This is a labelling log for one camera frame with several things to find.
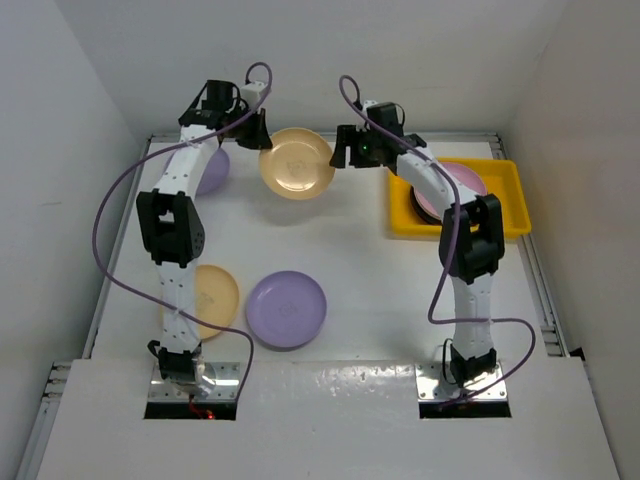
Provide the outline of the yellow plastic plate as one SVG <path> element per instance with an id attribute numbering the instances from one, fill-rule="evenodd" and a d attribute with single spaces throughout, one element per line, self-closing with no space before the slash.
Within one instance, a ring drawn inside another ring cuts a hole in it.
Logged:
<path id="1" fill-rule="evenodd" d="M 330 186 L 335 168 L 333 149 L 318 133 L 286 128 L 271 136 L 272 148 L 259 154 L 262 180 L 277 195 L 296 201 L 310 200 Z"/>

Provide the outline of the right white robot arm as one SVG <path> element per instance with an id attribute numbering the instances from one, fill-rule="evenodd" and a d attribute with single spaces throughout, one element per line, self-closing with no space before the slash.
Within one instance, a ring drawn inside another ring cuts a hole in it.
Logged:
<path id="1" fill-rule="evenodd" d="M 493 194 L 481 195 L 462 184 L 418 135 L 407 135 L 395 104 L 351 103 L 360 126 L 340 125 L 331 166 L 344 169 L 385 167 L 407 182 L 435 208 L 442 225 L 439 258 L 443 272 L 436 287 L 454 289 L 454 335 L 444 378 L 457 388 L 496 368 L 491 337 L 493 276 L 505 253 L 502 207 Z"/>

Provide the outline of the steel rimmed plate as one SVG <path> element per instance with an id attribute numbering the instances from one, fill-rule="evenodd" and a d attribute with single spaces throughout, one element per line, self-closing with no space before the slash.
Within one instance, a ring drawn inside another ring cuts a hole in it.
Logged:
<path id="1" fill-rule="evenodd" d="M 427 225 L 441 225 L 441 221 L 423 209 L 413 187 L 409 190 L 409 201 L 414 213 Z"/>

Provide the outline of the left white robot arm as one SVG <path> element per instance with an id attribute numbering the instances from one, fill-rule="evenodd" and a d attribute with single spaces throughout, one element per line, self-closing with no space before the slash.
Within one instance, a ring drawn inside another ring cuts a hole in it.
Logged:
<path id="1" fill-rule="evenodd" d="M 156 265 L 162 287 L 163 333 L 148 348 L 165 380 L 196 385 L 204 370 L 197 323 L 196 268 L 204 251 L 205 228 L 195 196 L 207 165 L 223 139 L 250 150 L 272 146 L 262 101 L 268 86 L 209 80 L 179 119 L 180 146 L 160 180 L 136 198 L 143 246 Z"/>

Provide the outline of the pink plastic plate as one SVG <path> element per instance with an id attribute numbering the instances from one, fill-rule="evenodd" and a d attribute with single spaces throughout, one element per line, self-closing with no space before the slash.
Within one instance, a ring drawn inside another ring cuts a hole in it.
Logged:
<path id="1" fill-rule="evenodd" d="M 488 189 L 482 178 L 474 170 L 459 163 L 445 162 L 443 166 L 450 174 L 452 174 L 464 186 L 472 190 L 476 195 L 484 196 L 488 193 Z M 416 191 L 415 193 L 423 209 L 440 220 L 440 217 L 437 215 L 437 211 L 426 200 L 426 198 Z"/>

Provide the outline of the yellow plastic bin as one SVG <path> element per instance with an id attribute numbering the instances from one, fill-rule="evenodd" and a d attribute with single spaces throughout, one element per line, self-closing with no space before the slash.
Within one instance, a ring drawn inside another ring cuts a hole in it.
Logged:
<path id="1" fill-rule="evenodd" d="M 504 236 L 516 239 L 531 231 L 531 220 L 516 164 L 510 160 L 447 158 L 439 160 L 449 168 L 454 163 L 473 170 L 484 182 L 490 194 L 501 203 Z M 410 185 L 401 178 L 387 174 L 388 217 L 390 230 L 401 237 L 438 237 L 440 225 L 428 225 L 411 206 Z"/>

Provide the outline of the purple plastic plate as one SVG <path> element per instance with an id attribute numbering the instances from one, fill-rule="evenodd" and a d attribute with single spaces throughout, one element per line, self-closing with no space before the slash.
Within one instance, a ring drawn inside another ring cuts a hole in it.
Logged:
<path id="1" fill-rule="evenodd" d="M 247 298 L 245 316 L 261 344 L 293 350 L 319 334 L 327 307 L 325 292 L 316 280 L 285 270 L 267 275 L 255 285 Z"/>

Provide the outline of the metal base plate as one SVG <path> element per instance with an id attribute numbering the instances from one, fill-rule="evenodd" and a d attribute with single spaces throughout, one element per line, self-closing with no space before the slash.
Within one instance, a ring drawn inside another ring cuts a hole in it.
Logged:
<path id="1" fill-rule="evenodd" d="M 158 366 L 151 376 L 147 400 L 155 403 L 186 403 L 189 396 L 197 402 L 233 402 L 240 384 L 238 363 L 205 362 L 197 367 L 196 381 L 163 379 Z"/>
<path id="2" fill-rule="evenodd" d="M 441 361 L 416 364 L 414 372 L 417 397 L 422 403 L 445 402 L 456 399 L 461 395 L 470 395 L 476 392 L 478 392 L 478 395 L 471 398 L 472 402 L 508 401 L 506 382 L 503 379 L 503 370 L 500 364 L 497 364 L 493 370 L 481 373 L 475 378 L 466 381 L 462 387 L 458 387 L 453 382 L 448 366 L 445 367 L 447 377 L 444 377 Z"/>

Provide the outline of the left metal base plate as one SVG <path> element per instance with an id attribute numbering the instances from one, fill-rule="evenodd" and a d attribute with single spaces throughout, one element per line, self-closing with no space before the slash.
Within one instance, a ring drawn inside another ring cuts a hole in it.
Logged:
<path id="1" fill-rule="evenodd" d="M 186 403 L 189 396 L 197 402 L 233 402 L 240 384 L 238 363 L 205 362 L 197 367 L 196 381 L 163 379 L 158 366 L 151 376 L 147 400 L 155 403 Z"/>

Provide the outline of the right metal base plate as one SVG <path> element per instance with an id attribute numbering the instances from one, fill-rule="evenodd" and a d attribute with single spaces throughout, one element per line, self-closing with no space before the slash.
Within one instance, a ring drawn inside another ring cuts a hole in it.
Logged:
<path id="1" fill-rule="evenodd" d="M 416 364 L 414 372 L 417 397 L 422 403 L 445 402 L 456 399 L 461 395 L 470 395 L 476 392 L 478 392 L 478 395 L 471 398 L 472 402 L 508 401 L 506 382 L 503 379 L 503 370 L 500 364 L 497 364 L 493 370 L 481 373 L 475 378 L 466 381 L 462 387 L 458 387 L 453 382 L 448 366 L 445 367 L 447 377 L 444 377 L 441 361 Z"/>

